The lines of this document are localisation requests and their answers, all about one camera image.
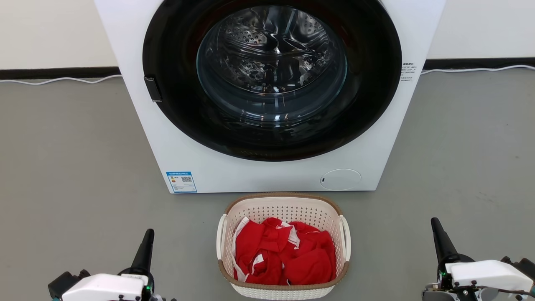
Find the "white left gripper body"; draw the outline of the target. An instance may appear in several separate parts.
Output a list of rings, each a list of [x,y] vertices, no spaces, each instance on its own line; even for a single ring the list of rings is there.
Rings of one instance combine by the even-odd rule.
[[[117,275],[99,273],[82,278],[63,293],[63,301],[176,301],[155,293],[150,272],[125,269]]]

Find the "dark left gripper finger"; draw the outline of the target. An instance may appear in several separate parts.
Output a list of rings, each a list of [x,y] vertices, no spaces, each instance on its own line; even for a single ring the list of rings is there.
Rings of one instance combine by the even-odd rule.
[[[147,273],[150,272],[154,238],[155,231],[153,229],[147,229],[132,261],[132,269]]]

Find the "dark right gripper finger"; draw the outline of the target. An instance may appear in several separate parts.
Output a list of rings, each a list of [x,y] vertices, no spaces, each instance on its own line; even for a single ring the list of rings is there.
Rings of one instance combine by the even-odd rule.
[[[474,262],[474,259],[471,257],[457,252],[453,242],[437,217],[431,219],[431,227],[438,266],[445,266],[448,263]]]

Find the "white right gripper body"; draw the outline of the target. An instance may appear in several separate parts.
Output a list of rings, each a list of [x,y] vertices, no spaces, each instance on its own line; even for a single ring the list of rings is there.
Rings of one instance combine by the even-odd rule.
[[[516,301],[535,299],[535,263],[483,260],[448,263],[422,292],[422,301],[494,301],[499,293]]]

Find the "white perforated laundry basket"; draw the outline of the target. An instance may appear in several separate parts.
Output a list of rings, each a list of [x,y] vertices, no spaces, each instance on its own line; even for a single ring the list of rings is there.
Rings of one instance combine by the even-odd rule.
[[[276,286],[240,282],[234,278],[232,263],[233,234],[244,218],[262,223],[274,217],[286,223],[299,221],[327,231],[336,248],[336,278],[317,285]],[[352,242],[341,209],[321,196],[302,193],[260,193],[231,203],[222,214],[217,229],[216,253],[222,276],[239,294],[264,300],[308,300],[326,296],[345,277],[349,269]]]

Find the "red and white garment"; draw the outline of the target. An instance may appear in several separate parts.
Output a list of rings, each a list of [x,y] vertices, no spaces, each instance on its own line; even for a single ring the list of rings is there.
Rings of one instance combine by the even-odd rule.
[[[244,217],[232,239],[234,278],[260,285],[303,286],[336,278],[331,235],[311,225],[270,217],[256,223]]]

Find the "blue energy label sticker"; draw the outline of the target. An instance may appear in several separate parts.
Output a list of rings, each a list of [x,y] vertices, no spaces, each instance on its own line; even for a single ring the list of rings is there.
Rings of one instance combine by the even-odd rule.
[[[193,175],[190,171],[166,172],[169,190],[173,194],[197,193]]]

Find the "round white filter cover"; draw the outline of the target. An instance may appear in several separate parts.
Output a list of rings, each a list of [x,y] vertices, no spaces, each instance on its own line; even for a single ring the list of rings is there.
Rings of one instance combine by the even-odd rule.
[[[361,179],[361,174],[355,170],[336,169],[324,174],[320,183],[327,190],[347,191],[355,188]]]

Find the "white front-load washing machine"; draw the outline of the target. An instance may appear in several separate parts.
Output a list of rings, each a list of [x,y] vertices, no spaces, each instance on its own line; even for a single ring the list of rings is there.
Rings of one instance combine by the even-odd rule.
[[[321,177],[336,169],[362,176],[350,191],[376,190],[420,78],[447,0],[379,0],[399,34],[403,63],[415,78],[400,82],[380,118],[359,137],[319,156],[294,161],[254,161],[216,152],[179,130],[147,91],[142,49],[149,23],[164,0],[94,0],[120,72],[162,176],[190,171],[197,193],[329,191]]]

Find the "black round washer door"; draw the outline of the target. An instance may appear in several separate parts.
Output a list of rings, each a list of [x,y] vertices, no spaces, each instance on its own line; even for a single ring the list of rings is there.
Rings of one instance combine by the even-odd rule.
[[[341,39],[346,80],[321,112],[280,127],[232,118],[205,93],[196,57],[207,32],[237,11],[290,6],[319,18]],[[164,0],[142,49],[143,74],[154,77],[164,115],[185,135],[216,152],[254,161],[294,161],[348,144],[385,112],[399,85],[402,50],[379,0]]]

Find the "small printed text sticker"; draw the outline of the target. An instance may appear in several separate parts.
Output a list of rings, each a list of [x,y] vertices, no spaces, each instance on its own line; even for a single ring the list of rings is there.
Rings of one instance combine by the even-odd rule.
[[[403,63],[400,74],[400,82],[410,82],[415,78],[417,71],[417,64],[415,63]]]

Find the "black baseboard strip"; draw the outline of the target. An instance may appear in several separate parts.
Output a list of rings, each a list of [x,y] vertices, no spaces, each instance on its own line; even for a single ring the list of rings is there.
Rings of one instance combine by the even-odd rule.
[[[117,76],[121,72],[118,67],[65,67],[50,69],[0,70],[0,80],[29,80],[70,78],[103,78]]]
[[[427,59],[423,70],[468,70],[498,69],[501,67],[527,65],[535,67],[535,57],[479,58],[479,59]]]

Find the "steel washer drum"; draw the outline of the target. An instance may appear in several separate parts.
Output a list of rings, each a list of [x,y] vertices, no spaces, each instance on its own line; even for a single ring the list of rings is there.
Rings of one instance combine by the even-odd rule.
[[[264,5],[228,15],[203,38],[199,82],[232,118],[280,127],[321,112],[346,80],[341,39],[319,18]]]

